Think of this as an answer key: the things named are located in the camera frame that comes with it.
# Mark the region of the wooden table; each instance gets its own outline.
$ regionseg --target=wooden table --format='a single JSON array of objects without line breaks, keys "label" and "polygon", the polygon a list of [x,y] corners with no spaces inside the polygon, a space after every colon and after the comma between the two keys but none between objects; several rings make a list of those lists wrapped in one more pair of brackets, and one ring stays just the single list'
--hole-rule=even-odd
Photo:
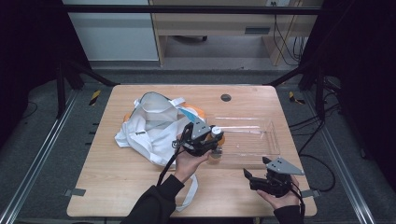
[{"label": "wooden table", "polygon": [[[273,87],[119,85],[110,95],[76,185],[76,189],[86,190],[85,195],[72,196],[67,208],[70,217],[125,217],[142,193],[157,183],[163,168],[150,163],[131,148],[119,148],[114,140],[124,115],[133,110],[134,100],[148,91],[156,91],[168,98],[183,97],[189,104],[201,107],[207,116],[270,118],[276,129],[281,157],[303,169]],[[232,100],[222,101],[220,96],[224,93],[230,94]],[[182,212],[173,213],[172,217],[273,216],[270,204],[249,189],[242,168],[256,176],[266,174],[263,165],[215,167],[203,163],[196,172],[199,188],[192,203]],[[305,176],[296,177],[301,190],[308,189]],[[188,186],[177,195],[177,203],[183,200],[187,189]],[[313,216],[317,212],[314,200],[305,198],[304,202],[305,214]]]}]

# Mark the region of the plastic container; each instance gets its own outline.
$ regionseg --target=plastic container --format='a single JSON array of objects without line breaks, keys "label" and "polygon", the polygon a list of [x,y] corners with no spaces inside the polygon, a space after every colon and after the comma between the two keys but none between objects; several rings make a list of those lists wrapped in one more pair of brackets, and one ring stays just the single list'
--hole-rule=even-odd
[{"label": "plastic container", "polygon": [[215,151],[212,158],[209,157],[209,164],[262,164],[262,157],[280,155],[276,130],[270,119],[207,118],[206,123],[218,126],[225,137],[221,152]]}]

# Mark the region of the black sleeve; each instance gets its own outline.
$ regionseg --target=black sleeve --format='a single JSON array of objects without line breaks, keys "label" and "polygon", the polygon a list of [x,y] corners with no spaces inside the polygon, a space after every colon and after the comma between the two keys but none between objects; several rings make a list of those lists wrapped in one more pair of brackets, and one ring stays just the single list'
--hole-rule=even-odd
[{"label": "black sleeve", "polygon": [[176,209],[175,197],[184,187],[170,175],[159,187],[151,186],[121,224],[165,224]]},{"label": "black sleeve", "polygon": [[304,224],[304,217],[300,215],[300,206],[291,205],[278,208],[274,214],[279,224]]}]

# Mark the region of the white tote bag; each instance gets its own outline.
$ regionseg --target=white tote bag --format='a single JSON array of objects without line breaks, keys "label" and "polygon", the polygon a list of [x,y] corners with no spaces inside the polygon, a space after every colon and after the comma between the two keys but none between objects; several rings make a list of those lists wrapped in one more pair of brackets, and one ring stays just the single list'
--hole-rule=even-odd
[{"label": "white tote bag", "polygon": [[[165,166],[174,155],[172,142],[181,134],[184,127],[195,117],[204,119],[199,108],[187,105],[183,98],[170,100],[157,92],[147,92],[134,101],[134,111],[125,120],[115,139],[119,147],[131,147],[150,162]],[[191,176],[189,192],[177,211],[182,211],[192,201],[198,181]]]}]

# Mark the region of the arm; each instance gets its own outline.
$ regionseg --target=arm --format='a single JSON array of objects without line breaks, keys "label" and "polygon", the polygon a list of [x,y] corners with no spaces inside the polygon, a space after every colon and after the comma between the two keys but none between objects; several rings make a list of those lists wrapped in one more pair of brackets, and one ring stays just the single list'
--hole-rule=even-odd
[{"label": "arm", "polygon": [[[292,175],[291,180],[298,187],[297,179]],[[286,195],[276,198],[262,190],[257,193],[274,208],[274,214],[280,224],[304,224],[304,217],[300,215],[299,199],[293,192],[289,191]]]},{"label": "arm", "polygon": [[198,166],[207,160],[210,151],[202,157],[193,157],[182,152],[176,158],[176,170],[159,187],[151,186],[137,201],[131,213],[121,224],[167,223],[176,209],[175,197],[184,183],[195,173]]}]

